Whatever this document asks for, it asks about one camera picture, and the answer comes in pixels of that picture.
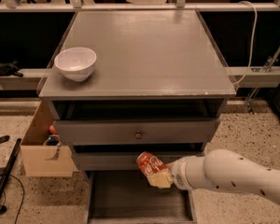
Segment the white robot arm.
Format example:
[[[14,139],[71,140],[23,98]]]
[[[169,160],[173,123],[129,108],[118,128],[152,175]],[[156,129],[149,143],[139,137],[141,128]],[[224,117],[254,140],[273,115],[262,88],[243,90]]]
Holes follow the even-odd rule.
[[[227,149],[203,157],[187,156],[170,164],[152,156],[148,183],[159,189],[175,184],[179,189],[245,192],[280,205],[280,170],[261,166]]]

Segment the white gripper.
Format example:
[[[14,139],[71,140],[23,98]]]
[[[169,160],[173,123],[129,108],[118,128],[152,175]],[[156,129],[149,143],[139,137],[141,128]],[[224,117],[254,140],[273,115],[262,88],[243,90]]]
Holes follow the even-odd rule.
[[[173,161],[171,163],[167,163],[168,170],[161,170],[157,173],[149,175],[147,177],[148,183],[152,187],[156,187],[159,189],[168,189],[171,185],[174,184],[182,190],[191,190],[192,185],[188,182],[186,176],[186,164],[188,162],[188,158],[184,157]]]

